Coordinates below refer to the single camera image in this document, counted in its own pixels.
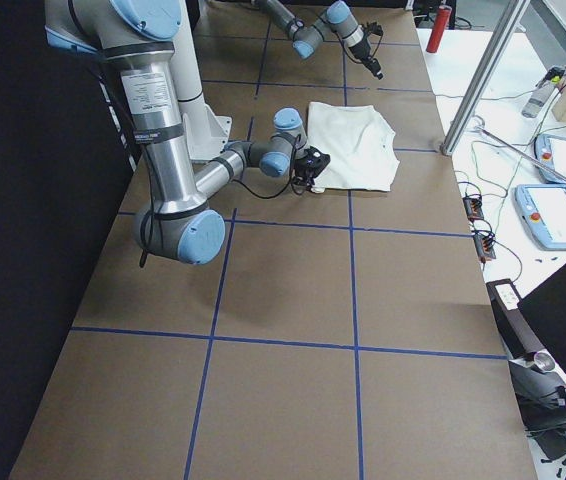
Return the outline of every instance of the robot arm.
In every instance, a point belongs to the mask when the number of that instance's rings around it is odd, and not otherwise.
[[[248,166],[273,177],[291,168],[292,157],[305,149],[300,116],[282,110],[269,142],[232,144],[195,175],[170,64],[172,39],[181,15],[187,16],[184,2],[46,0],[45,6],[50,45],[93,55],[121,77],[150,176],[151,201],[134,222],[142,259],[151,253],[190,264],[209,262],[221,249],[225,223],[209,208],[208,198]],[[181,71],[195,72],[198,79],[196,59],[189,60]]]
[[[378,79],[383,78],[381,65],[372,55],[369,42],[370,35],[383,35],[383,29],[376,23],[365,27],[359,25],[345,2],[338,0],[333,3],[309,27],[279,0],[252,0],[252,4],[263,10],[285,32],[302,59],[310,57],[329,33],[333,32],[372,75]]]

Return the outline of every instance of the warning label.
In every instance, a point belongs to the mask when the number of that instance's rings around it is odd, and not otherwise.
[[[172,108],[165,74],[140,73],[121,77],[125,95],[134,115],[162,112]]]
[[[503,300],[503,305],[508,310],[516,310],[519,308],[519,297],[516,296],[514,289],[511,285],[503,283],[496,286],[496,291],[498,292],[501,300]]]

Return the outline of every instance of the black wall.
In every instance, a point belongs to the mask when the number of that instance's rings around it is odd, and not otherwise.
[[[44,25],[43,2],[0,0],[0,479],[131,175],[99,85]]]

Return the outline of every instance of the table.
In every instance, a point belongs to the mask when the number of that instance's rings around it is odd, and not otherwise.
[[[204,91],[248,140],[282,107],[374,105],[397,132],[392,192],[232,184],[211,202],[217,259],[140,270],[139,168],[14,480],[534,478],[411,13],[355,15],[386,31],[382,81],[337,42],[301,62],[258,12],[209,2]]]
[[[432,81],[433,91],[437,95],[441,122],[446,127],[454,118],[461,102],[460,98],[449,97],[462,96],[465,93],[490,39],[491,32],[447,31],[436,54],[425,52],[430,31],[417,30],[417,33]],[[524,33],[515,33],[482,98],[494,99],[517,96],[533,89],[545,71],[546,68],[541,63],[527,36]],[[546,111],[544,109],[536,119],[524,118],[520,112],[528,98],[529,94],[525,94],[518,98],[482,100],[477,108],[477,114],[485,119],[486,128],[495,135],[511,143],[525,144],[532,138]],[[550,112],[543,122],[541,131],[557,127],[561,128],[553,132],[566,136],[566,123],[557,122]],[[477,176],[475,162],[472,158],[472,144],[476,141],[485,140],[485,138],[472,132],[467,132],[462,137],[453,154],[457,179],[459,181],[468,180],[467,174],[469,180],[476,183],[483,193],[502,194],[501,189],[486,183]],[[475,143],[474,148],[476,164],[483,178],[500,185],[507,185],[511,181],[512,188],[519,184],[543,183],[536,168],[526,163],[525,160],[521,163],[516,175],[512,177],[519,160],[519,156],[515,153],[480,143]],[[525,150],[528,153],[532,152],[531,147]],[[461,184],[460,187],[463,193],[465,185]],[[503,205],[500,214],[501,220],[498,222],[497,218],[501,205]],[[527,295],[566,263],[566,251],[544,251],[530,238],[518,214],[514,211],[512,195],[509,195],[504,202],[497,197],[485,197],[483,210],[486,218],[493,226],[499,225],[497,239],[513,249],[522,260],[522,274],[516,282],[517,290],[522,296]],[[495,248],[497,259],[486,264],[483,272],[485,281],[515,278],[520,270],[516,259],[498,245]],[[562,459],[553,464],[542,463],[540,460],[543,458],[543,453],[533,440],[530,440],[530,448],[534,454],[539,479],[556,478],[557,471],[561,467],[563,467],[563,474],[566,473],[565,466],[560,465]]]

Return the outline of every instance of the red bottle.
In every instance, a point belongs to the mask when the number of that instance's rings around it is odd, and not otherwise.
[[[427,42],[425,51],[429,53],[436,53],[436,51],[439,49],[441,38],[443,37],[443,32],[447,28],[451,14],[452,7],[450,7],[449,5],[439,5],[439,9],[436,13],[436,20],[434,21],[434,27],[432,27],[430,40]]]

